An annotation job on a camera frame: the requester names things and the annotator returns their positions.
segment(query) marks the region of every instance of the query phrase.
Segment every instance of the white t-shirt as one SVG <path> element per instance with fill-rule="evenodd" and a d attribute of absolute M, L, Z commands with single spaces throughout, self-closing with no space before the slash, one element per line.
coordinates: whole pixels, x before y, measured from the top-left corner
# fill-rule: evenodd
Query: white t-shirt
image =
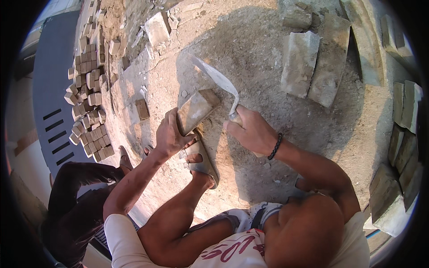
<path fill-rule="evenodd" d="M 344 226 L 343 244 L 329 268 L 369 267 L 369 246 L 363 232 L 363 212 L 357 212 Z M 159 268 L 146 254 L 131 221 L 124 215 L 109 215 L 104 222 L 113 268 Z M 265 234 L 258 229 L 233 234 L 205 249 L 192 268 L 266 268 Z"/>

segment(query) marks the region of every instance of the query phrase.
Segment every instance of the trowel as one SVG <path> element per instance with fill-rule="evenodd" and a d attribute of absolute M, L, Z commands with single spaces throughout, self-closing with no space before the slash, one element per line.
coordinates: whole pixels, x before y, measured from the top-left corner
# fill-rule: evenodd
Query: trowel
<path fill-rule="evenodd" d="M 236 90 L 236 88 L 234 87 L 234 85 L 231 83 L 231 81 L 226 78 L 223 74 L 221 74 L 218 70 L 216 70 L 215 68 L 213 68 L 212 66 L 208 65 L 207 63 L 205 63 L 204 61 L 202 61 L 201 59 L 189 54 L 189 53 L 185 53 L 185 56 L 188 57 L 192 63 L 197 66 L 203 73 L 205 73 L 206 75 L 210 76 L 210 78 L 223 90 L 231 93 L 232 95 L 234 95 L 235 99 L 234 99 L 234 103 L 233 106 L 231 107 L 231 111 L 228 115 L 229 120 L 237 123 L 239 126 L 243 127 L 243 120 L 241 119 L 240 115 L 237 112 L 237 105 L 240 101 L 240 96 L 238 91 Z M 262 157 L 264 156 L 263 154 L 260 153 L 255 153 L 253 152 L 257 157 Z"/>

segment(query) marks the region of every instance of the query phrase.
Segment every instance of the black stripe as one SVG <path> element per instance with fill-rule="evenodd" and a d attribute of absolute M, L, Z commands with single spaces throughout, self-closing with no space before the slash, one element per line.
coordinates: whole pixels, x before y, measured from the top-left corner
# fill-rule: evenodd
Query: black stripe
<path fill-rule="evenodd" d="M 48 118 L 50 118 L 52 115 L 56 115 L 57 113 L 59 113 L 61 111 L 61 109 L 58 109 L 58 110 L 56 110 L 56 111 L 53 111 L 52 113 L 50 113 L 50 114 L 47 114 L 47 115 L 45 115 L 44 117 L 43 117 L 43 120 L 46 120 L 46 119 L 48 119 Z"/>
<path fill-rule="evenodd" d="M 75 154 L 73 152 L 69 153 L 68 155 L 64 156 L 60 160 L 57 161 L 57 166 L 61 165 L 62 163 L 66 162 L 68 159 L 73 157 Z"/>
<path fill-rule="evenodd" d="M 55 150 L 52 151 L 52 154 L 59 152 L 60 150 L 64 149 L 65 147 L 69 146 L 70 142 L 66 142 L 63 145 L 61 145 L 60 147 L 56 148 Z"/>
<path fill-rule="evenodd" d="M 64 123 L 64 120 L 59 120 L 59 121 L 57 121 L 57 122 L 55 122 L 55 123 L 53 123 L 52 125 L 50 125 L 50 126 L 48 126 L 48 127 L 46 127 L 45 128 L 45 131 L 46 132 L 48 132 L 49 130 L 51 130 L 51 129 L 53 129 L 54 127 L 56 127 L 56 126 L 59 126 L 59 125 L 61 125 L 62 123 Z"/>
<path fill-rule="evenodd" d="M 66 131 L 63 131 L 63 132 L 61 132 L 61 133 L 59 133 L 59 134 L 57 134 L 57 135 L 53 136 L 52 138 L 50 138 L 50 139 L 48 140 L 48 142 L 49 142 L 49 143 L 51 143 L 51 142 L 53 142 L 54 140 L 56 140 L 56 139 L 58 139 L 58 138 L 60 138 L 60 137 L 62 137 L 62 136 L 64 136 L 64 135 L 66 135 L 66 134 L 67 134 L 67 132 L 66 132 Z"/>

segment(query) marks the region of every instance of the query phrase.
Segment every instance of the bracelet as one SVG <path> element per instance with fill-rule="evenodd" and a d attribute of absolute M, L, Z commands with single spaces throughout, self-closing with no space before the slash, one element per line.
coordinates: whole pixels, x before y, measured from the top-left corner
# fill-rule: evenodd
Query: bracelet
<path fill-rule="evenodd" d="M 272 153 L 268 156 L 268 160 L 273 159 L 273 157 L 275 156 L 275 153 L 277 153 L 277 150 L 281 144 L 282 139 L 283 139 L 283 133 L 279 133 L 277 143 L 275 144 L 274 150 L 272 150 Z"/>

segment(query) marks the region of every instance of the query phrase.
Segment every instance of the man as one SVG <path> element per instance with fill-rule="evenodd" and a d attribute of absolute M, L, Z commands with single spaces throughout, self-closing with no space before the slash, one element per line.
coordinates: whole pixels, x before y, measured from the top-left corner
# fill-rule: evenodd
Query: man
<path fill-rule="evenodd" d="M 166 113 L 156 148 L 104 204 L 114 268 L 369 266 L 363 213 L 347 174 L 331 160 L 282 139 L 259 113 L 241 105 L 237 112 L 243 127 L 227 121 L 224 128 L 247 149 L 274 155 L 295 169 L 304 178 L 296 187 L 311 192 L 290 197 L 285 205 L 263 202 L 248 210 L 232 209 L 189 229 L 200 197 L 218 181 L 207 154 L 195 146 L 197 135 L 180 135 L 176 112 Z M 125 215 L 161 165 L 181 148 L 181 157 L 193 165 L 192 181 L 136 233 Z"/>
<path fill-rule="evenodd" d="M 133 169 L 123 146 L 118 168 L 98 163 L 65 163 L 55 178 L 49 197 L 48 216 L 41 226 L 42 242 L 49 253 L 67 268 L 83 267 L 86 247 L 101 229 L 103 205 L 112 189 Z M 77 202 L 81 186 L 109 183 Z"/>

